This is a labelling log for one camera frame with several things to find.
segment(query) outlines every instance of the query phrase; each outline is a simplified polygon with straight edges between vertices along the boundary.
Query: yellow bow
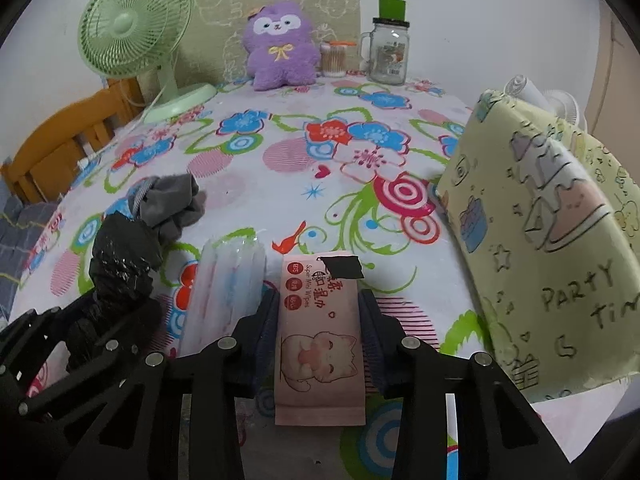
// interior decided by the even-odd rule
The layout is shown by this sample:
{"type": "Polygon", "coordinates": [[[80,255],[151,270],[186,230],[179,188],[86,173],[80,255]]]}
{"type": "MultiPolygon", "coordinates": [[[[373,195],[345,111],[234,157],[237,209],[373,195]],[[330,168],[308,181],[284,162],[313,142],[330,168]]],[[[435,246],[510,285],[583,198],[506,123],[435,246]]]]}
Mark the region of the yellow bow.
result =
{"type": "Polygon", "coordinates": [[[279,60],[280,58],[284,58],[284,59],[289,59],[289,56],[287,56],[287,52],[291,52],[293,50],[293,45],[290,43],[287,43],[286,45],[283,46],[272,46],[269,49],[269,54],[278,54],[276,56],[276,59],[274,59],[274,61],[279,60]]]}

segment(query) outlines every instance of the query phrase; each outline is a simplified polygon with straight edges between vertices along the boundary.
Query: green object on jar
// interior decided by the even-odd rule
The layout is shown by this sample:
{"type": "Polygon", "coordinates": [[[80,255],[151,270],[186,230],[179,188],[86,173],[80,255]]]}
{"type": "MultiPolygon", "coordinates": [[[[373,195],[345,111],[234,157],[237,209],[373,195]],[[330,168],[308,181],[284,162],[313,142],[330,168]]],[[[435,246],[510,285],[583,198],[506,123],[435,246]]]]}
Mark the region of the green object on jar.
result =
{"type": "Polygon", "coordinates": [[[400,20],[404,22],[406,1],[404,0],[378,0],[378,15],[387,20],[400,20]]]}

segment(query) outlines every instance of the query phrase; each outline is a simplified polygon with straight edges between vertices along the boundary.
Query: wooden chair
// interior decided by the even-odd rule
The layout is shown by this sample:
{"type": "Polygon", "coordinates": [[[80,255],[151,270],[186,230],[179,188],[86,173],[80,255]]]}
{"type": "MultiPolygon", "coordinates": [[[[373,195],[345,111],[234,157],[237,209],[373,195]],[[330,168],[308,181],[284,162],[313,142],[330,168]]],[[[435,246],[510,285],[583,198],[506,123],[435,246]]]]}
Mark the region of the wooden chair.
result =
{"type": "Polygon", "coordinates": [[[113,137],[109,118],[124,125],[140,111],[142,103],[135,78],[109,80],[109,87],[63,108],[42,123],[24,141],[14,160],[1,168],[9,190],[24,202],[55,201],[65,194],[79,173],[78,161],[86,156],[84,139],[94,151],[113,137]]]}

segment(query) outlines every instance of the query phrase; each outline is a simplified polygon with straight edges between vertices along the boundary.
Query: cat tail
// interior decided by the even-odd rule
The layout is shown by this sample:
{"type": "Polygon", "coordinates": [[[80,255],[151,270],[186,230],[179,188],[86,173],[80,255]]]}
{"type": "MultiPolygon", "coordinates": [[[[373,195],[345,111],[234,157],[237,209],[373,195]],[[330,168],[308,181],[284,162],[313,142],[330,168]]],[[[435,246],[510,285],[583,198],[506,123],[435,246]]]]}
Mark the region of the cat tail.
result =
{"type": "Polygon", "coordinates": [[[308,392],[311,389],[311,385],[308,381],[294,381],[293,379],[289,379],[287,376],[284,376],[284,380],[287,381],[287,384],[297,392],[308,392]]]}

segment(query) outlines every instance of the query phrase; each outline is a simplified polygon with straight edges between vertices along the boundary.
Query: red heart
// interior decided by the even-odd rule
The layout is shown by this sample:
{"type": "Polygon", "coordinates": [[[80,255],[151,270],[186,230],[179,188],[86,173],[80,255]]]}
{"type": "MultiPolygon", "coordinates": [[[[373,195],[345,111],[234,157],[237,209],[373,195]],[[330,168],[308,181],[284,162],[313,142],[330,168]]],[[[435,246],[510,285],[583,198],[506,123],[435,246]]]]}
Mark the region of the red heart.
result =
{"type": "Polygon", "coordinates": [[[320,164],[318,166],[318,172],[316,173],[316,178],[324,178],[331,173],[331,170],[326,167],[324,164],[320,164]]]}

